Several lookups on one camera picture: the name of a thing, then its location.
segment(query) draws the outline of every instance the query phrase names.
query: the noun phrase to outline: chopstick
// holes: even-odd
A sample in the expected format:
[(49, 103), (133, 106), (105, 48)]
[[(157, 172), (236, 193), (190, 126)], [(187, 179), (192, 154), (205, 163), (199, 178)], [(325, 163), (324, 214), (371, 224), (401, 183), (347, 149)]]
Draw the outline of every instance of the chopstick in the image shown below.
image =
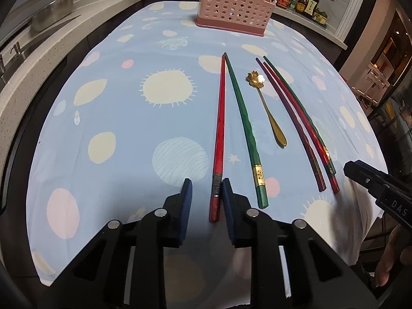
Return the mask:
[(328, 156), (329, 159), (329, 165), (330, 165), (330, 170), (333, 172), (333, 175), (336, 174), (336, 169), (333, 166), (333, 162), (332, 159), (330, 158), (330, 154), (328, 151), (328, 148), (326, 147), (325, 143), (323, 142), (323, 139), (321, 137), (321, 135), (318, 132), (318, 129), (316, 128), (316, 126), (313, 124), (312, 119), (310, 118), (310, 116), (308, 115), (308, 113), (306, 112), (303, 104), (300, 102), (299, 98), (296, 96), (296, 94), (294, 93), (293, 89), (289, 86), (288, 82), (283, 78), (282, 74), (279, 73), (279, 71), (276, 69), (276, 67), (270, 62), (269, 58), (267, 56), (263, 56), (263, 58), (266, 60), (266, 62), (269, 64), (269, 66), (272, 68), (273, 71), (275, 71), (275, 73), (279, 76), (279, 79), (281, 79), (281, 81), (283, 82), (283, 84), (285, 85), (285, 87), (288, 89), (288, 91), (291, 93), (291, 95), (293, 96), (293, 98), (296, 100), (297, 104), (299, 105), (300, 109), (303, 111), (304, 115), (306, 116), (306, 118), (309, 121), (309, 124), (311, 125), (311, 127), (313, 128), (317, 138), (319, 139), (319, 141), (322, 144), (323, 149), (325, 150), (326, 155)]
[(233, 90), (236, 96), (236, 101), (239, 107), (240, 116), (242, 118), (243, 129), (245, 131), (246, 143), (248, 145), (249, 157), (251, 160), (253, 178), (255, 180), (255, 189), (257, 196), (257, 204), (260, 209), (264, 209), (269, 206), (267, 200), (266, 186), (264, 184), (264, 176), (262, 165), (260, 163), (260, 157), (258, 148), (256, 147), (255, 137), (253, 136), (252, 126), (249, 121), (248, 112), (246, 110), (245, 102), (243, 101), (242, 93), (240, 92), (239, 84), (236, 80), (236, 76), (233, 72), (232, 66), (229, 61), (227, 53), (224, 54), (227, 63), (227, 69), (229, 70), (230, 79), (232, 82)]
[(212, 194), (210, 198), (209, 222), (219, 221), (220, 214), (220, 185), (223, 175), (223, 150), (225, 140), (225, 56), (222, 55), (220, 64), (220, 88), (218, 122), (216, 125), (215, 160), (213, 163)]
[(337, 180), (333, 174), (333, 171), (331, 170), (331, 167), (329, 165), (329, 158), (327, 156), (327, 153), (325, 152), (325, 149), (322, 147), (321, 142), (317, 138), (314, 129), (311, 127), (308, 118), (304, 115), (302, 109), (298, 105), (297, 101), (293, 98), (290, 92), (288, 92), (288, 89), (286, 88), (285, 84), (282, 82), (282, 80), (279, 78), (277, 73), (273, 71), (270, 66), (267, 63), (263, 63), (263, 66), (267, 68), (267, 71), (275, 78), (281, 89), (285, 92), (286, 96), (288, 97), (290, 103), (292, 103), (293, 107), (295, 108), (297, 114), (299, 115), (300, 119), (303, 122), (303, 125), (305, 126), (310, 138), (312, 139), (313, 144), (315, 145), (315, 149), (318, 151), (319, 157), (321, 158), (322, 164), (325, 167), (326, 173), (329, 178), (330, 185), (332, 187), (332, 191), (334, 194), (339, 193), (339, 185), (337, 183)]
[(299, 135), (299, 138), (303, 144), (303, 147), (306, 151), (306, 155), (308, 156), (309, 159), (309, 163), (312, 167), (312, 171), (313, 174), (315, 176), (316, 179), (316, 183), (318, 184), (318, 189), (320, 192), (323, 192), (326, 189), (326, 184), (325, 184), (325, 180), (323, 179), (323, 175), (322, 175), (322, 171), (321, 168), (319, 167), (318, 161), (316, 159), (315, 153), (313, 152), (308, 138), (306, 137), (302, 126), (300, 125), (299, 121), (297, 120), (297, 117), (292, 109), (292, 107), (290, 106), (288, 100), (285, 98), (285, 95), (282, 93), (282, 91), (280, 90), (279, 86), (276, 84), (275, 80), (273, 79), (271, 73), (269, 72), (269, 69), (263, 65), (263, 63), (256, 58), (256, 61), (258, 62), (258, 64), (260, 65), (260, 67), (262, 68), (263, 72), (266, 74), (267, 78), (269, 79), (270, 83), (272, 84), (273, 88), (275, 89), (275, 91), (277, 92), (277, 94), (279, 95), (279, 98), (281, 99), (283, 105), (285, 106), (286, 111), (288, 112), (290, 119), (293, 122), (293, 125), (296, 128), (296, 131)]

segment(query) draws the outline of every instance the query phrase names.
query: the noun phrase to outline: pink utensil holder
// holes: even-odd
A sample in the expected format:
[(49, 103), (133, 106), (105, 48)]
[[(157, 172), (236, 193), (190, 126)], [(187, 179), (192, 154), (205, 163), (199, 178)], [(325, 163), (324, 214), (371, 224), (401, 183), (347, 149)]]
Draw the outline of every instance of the pink utensil holder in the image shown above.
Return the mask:
[(275, 5), (271, 0), (199, 0), (196, 25), (263, 37)]

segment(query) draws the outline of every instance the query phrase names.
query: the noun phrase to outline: faucet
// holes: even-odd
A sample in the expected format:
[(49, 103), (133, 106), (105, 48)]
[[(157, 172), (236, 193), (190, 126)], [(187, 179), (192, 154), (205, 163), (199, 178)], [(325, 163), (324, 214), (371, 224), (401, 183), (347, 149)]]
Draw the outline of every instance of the faucet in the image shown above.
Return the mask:
[(6, 69), (4, 68), (3, 56), (0, 54), (0, 76), (3, 75), (5, 71)]
[(13, 48), (10, 50), (10, 54), (13, 52), (13, 50), (16, 51), (17, 55), (21, 55), (22, 51), (20, 49), (20, 43), (17, 42), (16, 44), (13, 45)]

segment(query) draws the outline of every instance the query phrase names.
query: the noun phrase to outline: kitchen counter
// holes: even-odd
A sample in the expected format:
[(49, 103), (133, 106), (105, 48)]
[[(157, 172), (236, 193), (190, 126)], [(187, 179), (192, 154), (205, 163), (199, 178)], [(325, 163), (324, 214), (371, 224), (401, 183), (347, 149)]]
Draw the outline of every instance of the kitchen counter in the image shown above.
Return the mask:
[[(139, 1), (141, 0), (79, 0), (75, 2), (73, 13), (61, 22), (68, 18), (78, 17), (50, 36), (14, 73), (0, 93), (0, 173), (3, 172), (7, 154), (21, 118), (41, 85), (59, 62), (96, 28)], [(346, 46), (332, 33), (310, 20), (281, 8), (275, 8), (274, 13), (307, 27), (333, 42), (333, 45), (336, 44), (346, 49)], [(5, 64), (11, 58), (9, 52), (13, 43), (19, 40), (20, 45), (24, 46), (32, 38), (30, 31), (25, 30), (6, 46), (3, 52)]]
[(340, 41), (338, 38), (335, 37), (335, 35), (333, 33), (331, 33), (329, 30), (326, 30), (324, 28), (322, 28), (321, 26), (317, 25), (315, 22), (307, 19), (304, 16), (301, 16), (299, 13), (295, 12), (295, 11), (291, 11), (289, 9), (283, 9), (280, 7), (275, 7), (275, 9), (273, 10), (274, 14), (286, 17), (296, 23), (299, 23), (315, 32), (317, 32), (318, 34), (324, 36), (325, 38), (329, 39), (331, 42), (335, 43), (336, 45), (340, 46), (342, 49), (346, 50), (348, 48), (348, 46)]

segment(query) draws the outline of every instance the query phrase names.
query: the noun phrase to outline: green chopstick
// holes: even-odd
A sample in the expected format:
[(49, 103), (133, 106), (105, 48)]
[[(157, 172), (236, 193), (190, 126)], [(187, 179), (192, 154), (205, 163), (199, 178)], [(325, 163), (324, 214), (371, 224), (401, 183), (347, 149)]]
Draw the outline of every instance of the green chopstick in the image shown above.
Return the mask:
[(292, 94), (293, 98), (296, 100), (296, 102), (298, 103), (298, 105), (300, 106), (300, 109), (302, 109), (303, 113), (305, 114), (306, 118), (309, 121), (309, 124), (311, 125), (311, 127), (313, 128), (316, 137), (319, 139), (319, 141), (322, 144), (323, 149), (326, 152), (326, 155), (328, 156), (328, 167), (330, 169), (330, 172), (335, 175), (336, 174), (336, 169), (333, 166), (333, 162), (332, 159), (329, 155), (329, 151), (328, 148), (326, 147), (325, 143), (322, 140), (321, 135), (319, 135), (318, 129), (316, 129), (315, 125), (312, 122), (312, 119), (310, 118), (309, 114), (306, 112), (303, 104), (300, 102), (299, 98), (296, 96), (296, 94), (294, 93), (293, 89), (289, 86), (288, 82), (285, 80), (285, 78), (283, 78), (282, 74), (279, 73), (279, 71), (276, 69), (276, 67), (274, 67), (274, 65), (270, 62), (270, 60), (268, 59), (267, 56), (263, 56), (263, 58), (266, 60), (266, 62), (269, 64), (269, 66), (273, 69), (273, 71), (275, 71), (275, 73), (278, 75), (279, 79), (282, 80), (283, 84), (285, 85), (285, 87), (289, 90), (289, 92)]
[(267, 200), (266, 186), (264, 184), (264, 176), (262, 170), (262, 164), (260, 163), (260, 157), (258, 148), (256, 147), (255, 137), (253, 136), (252, 126), (249, 121), (248, 112), (246, 110), (245, 102), (243, 101), (242, 93), (240, 92), (239, 84), (237, 83), (232, 66), (229, 61), (229, 57), (225, 52), (225, 59), (227, 69), (229, 70), (230, 79), (232, 81), (233, 90), (236, 95), (237, 105), (239, 107), (240, 116), (242, 118), (243, 130), (245, 131), (246, 143), (248, 145), (249, 157), (251, 159), (253, 179), (255, 180), (257, 204), (260, 209), (265, 209), (269, 206)]

